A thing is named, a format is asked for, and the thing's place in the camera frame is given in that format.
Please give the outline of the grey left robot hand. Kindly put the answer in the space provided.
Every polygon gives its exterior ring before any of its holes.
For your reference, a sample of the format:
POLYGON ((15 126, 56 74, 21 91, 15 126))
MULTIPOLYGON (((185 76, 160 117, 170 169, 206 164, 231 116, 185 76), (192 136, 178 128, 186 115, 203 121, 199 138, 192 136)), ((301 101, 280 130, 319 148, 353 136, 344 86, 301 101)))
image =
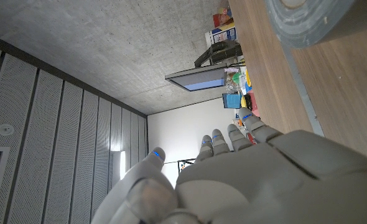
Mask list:
POLYGON ((202 139, 175 185, 157 147, 132 167, 93 223, 367 223, 367 157, 303 130, 287 134, 247 108, 202 139))

